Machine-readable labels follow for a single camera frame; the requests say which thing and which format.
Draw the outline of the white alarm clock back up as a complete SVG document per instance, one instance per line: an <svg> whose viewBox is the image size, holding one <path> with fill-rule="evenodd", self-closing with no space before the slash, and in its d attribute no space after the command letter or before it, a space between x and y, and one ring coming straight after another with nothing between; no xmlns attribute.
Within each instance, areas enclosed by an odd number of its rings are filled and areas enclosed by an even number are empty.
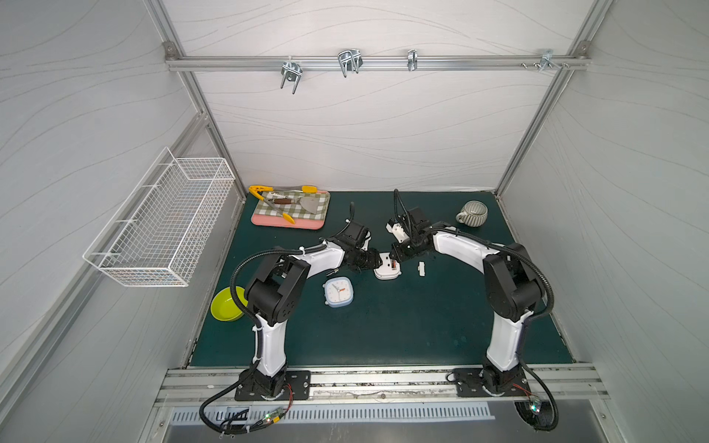
<svg viewBox="0 0 709 443"><path fill-rule="evenodd" d="M377 279L390 281L397 279L402 274L400 265L389 253L380 253L380 260L380 267L374 269L374 275ZM391 268L391 262L393 260L396 262L396 271Z"/></svg>

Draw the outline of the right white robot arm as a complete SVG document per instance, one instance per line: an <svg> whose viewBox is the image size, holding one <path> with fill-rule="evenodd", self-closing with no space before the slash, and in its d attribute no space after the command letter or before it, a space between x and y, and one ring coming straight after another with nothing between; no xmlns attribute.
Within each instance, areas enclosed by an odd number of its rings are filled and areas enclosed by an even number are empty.
<svg viewBox="0 0 709 443"><path fill-rule="evenodd" d="M395 237L391 254L399 262L436 251L483 274L487 302L494 311L485 363L498 373L517 369L526 327L548 315L554 302L548 278L526 249L520 244L495 244L444 223L406 227L391 220L387 231Z"/></svg>

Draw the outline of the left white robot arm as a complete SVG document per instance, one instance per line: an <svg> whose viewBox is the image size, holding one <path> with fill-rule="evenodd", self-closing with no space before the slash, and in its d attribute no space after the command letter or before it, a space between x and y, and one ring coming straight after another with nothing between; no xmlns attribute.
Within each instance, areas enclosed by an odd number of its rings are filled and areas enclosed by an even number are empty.
<svg viewBox="0 0 709 443"><path fill-rule="evenodd" d="M286 368L286 324L295 312L308 278L343 266L356 271L374 271L383 264L377 249L343 247L322 241L315 247L276 248L260 251L243 260L234 270L230 284L252 262L258 267L245 289L245 314L254 323L255 370L274 378Z"/></svg>

